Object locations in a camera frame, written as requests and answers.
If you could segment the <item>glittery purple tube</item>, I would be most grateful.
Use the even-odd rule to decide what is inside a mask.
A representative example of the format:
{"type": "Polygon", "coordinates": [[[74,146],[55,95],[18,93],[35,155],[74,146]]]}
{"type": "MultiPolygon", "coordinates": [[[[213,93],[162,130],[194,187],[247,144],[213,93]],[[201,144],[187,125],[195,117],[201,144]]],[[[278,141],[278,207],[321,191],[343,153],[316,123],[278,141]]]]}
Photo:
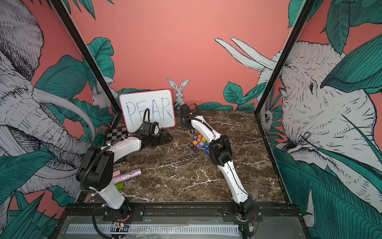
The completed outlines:
{"type": "Polygon", "coordinates": [[[125,181],[128,181],[134,177],[137,177],[139,175],[141,175],[142,172],[141,172],[141,169],[136,169],[136,170],[133,170],[133,171],[130,171],[130,172],[127,172],[127,173],[121,173],[119,176],[116,176],[116,177],[112,177],[112,182],[113,184],[118,184],[118,183],[122,183],[122,182],[125,182],[125,181]]]}

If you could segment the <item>pink block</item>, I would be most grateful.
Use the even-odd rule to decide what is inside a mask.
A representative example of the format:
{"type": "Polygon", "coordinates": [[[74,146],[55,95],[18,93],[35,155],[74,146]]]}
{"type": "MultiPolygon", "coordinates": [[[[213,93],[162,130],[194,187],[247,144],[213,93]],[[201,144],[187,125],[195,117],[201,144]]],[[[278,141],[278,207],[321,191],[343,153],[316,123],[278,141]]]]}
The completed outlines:
{"type": "Polygon", "coordinates": [[[120,170],[117,170],[117,171],[113,172],[112,177],[119,176],[120,174],[121,174],[120,170]]]}

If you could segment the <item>black white checkerboard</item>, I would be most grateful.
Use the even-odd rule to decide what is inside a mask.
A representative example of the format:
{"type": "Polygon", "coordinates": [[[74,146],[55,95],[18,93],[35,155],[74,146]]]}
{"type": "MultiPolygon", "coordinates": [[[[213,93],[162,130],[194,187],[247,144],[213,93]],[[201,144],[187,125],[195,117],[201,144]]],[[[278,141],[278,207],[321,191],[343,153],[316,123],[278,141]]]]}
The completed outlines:
{"type": "Polygon", "coordinates": [[[127,137],[129,135],[126,127],[117,127],[113,129],[109,129],[105,135],[105,143],[104,146],[106,146],[109,143],[112,143],[113,141],[122,138],[127,137]]]}

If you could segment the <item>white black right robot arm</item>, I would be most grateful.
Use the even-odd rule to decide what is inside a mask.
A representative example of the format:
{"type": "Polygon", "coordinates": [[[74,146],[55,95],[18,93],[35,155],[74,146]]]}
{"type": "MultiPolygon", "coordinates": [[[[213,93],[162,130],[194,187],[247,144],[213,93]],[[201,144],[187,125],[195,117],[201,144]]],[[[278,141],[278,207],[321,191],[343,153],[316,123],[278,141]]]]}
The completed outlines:
{"type": "Polygon", "coordinates": [[[242,222],[255,222],[261,219],[261,214],[254,199],[245,190],[234,167],[232,149],[229,137],[214,130],[198,109],[190,109],[187,104],[179,106],[181,129],[197,130],[209,144],[211,162],[222,172],[232,194],[236,207],[237,218],[242,222]]]}

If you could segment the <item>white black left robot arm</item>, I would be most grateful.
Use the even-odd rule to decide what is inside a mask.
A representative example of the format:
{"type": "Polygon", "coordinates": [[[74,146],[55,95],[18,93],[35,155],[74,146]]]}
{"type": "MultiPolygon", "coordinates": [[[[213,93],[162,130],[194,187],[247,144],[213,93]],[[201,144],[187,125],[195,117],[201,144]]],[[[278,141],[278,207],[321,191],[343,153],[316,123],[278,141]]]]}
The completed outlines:
{"type": "Polygon", "coordinates": [[[121,137],[104,147],[88,148],[76,173],[76,180],[80,182],[81,191],[94,194],[102,202],[105,221],[124,223],[132,215],[127,199],[112,181],[114,163],[133,152],[163,145],[172,139],[168,132],[162,131],[158,135],[121,137]]]}

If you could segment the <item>black mounting rail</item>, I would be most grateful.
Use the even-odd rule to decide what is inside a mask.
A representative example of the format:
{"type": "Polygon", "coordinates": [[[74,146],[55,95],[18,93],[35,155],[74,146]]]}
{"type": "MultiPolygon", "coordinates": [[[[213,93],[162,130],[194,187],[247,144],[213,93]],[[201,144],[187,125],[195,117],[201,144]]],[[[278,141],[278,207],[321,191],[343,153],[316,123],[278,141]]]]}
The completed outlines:
{"type": "MultiPolygon", "coordinates": [[[[298,206],[282,202],[258,202],[259,212],[256,222],[265,221],[270,217],[293,218],[303,222],[298,206]]],[[[102,203],[75,203],[65,209],[59,220],[63,224],[70,217],[92,217],[95,208],[99,208],[96,216],[106,217],[108,222],[114,222],[129,216],[129,222],[142,222],[152,217],[220,217],[224,222],[243,224],[236,215],[233,202],[130,202],[121,209],[103,207],[102,203]]]]}

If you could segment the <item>pink framed whiteboard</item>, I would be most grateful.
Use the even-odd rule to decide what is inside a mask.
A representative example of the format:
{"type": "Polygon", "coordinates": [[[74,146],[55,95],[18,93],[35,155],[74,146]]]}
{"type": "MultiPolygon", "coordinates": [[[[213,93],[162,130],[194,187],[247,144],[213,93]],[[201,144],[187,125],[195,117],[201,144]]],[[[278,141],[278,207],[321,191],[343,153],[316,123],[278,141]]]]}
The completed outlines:
{"type": "Polygon", "coordinates": [[[176,125],[173,97],[170,90],[122,94],[119,101],[128,132],[133,133],[149,118],[159,127],[176,125]]]}

